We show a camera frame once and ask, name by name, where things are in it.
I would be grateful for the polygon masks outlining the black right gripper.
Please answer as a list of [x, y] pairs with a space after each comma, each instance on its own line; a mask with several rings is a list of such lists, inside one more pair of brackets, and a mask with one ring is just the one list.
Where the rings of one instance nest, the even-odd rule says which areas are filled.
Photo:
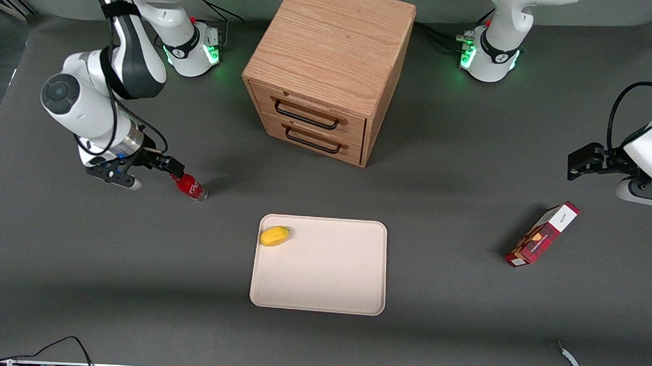
[[182, 179], [184, 175], [184, 165], [174, 157], [164, 155], [151, 138], [142, 139], [141, 147], [129, 157], [129, 163], [131, 167], [165, 171], [173, 179]]

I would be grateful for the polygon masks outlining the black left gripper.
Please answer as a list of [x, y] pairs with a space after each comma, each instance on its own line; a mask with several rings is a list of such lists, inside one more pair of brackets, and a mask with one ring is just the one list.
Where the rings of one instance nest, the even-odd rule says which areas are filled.
[[636, 162], [622, 147], [610, 149], [592, 142], [568, 155], [566, 178], [573, 181], [588, 174], [623, 174], [636, 178], [638, 171]]

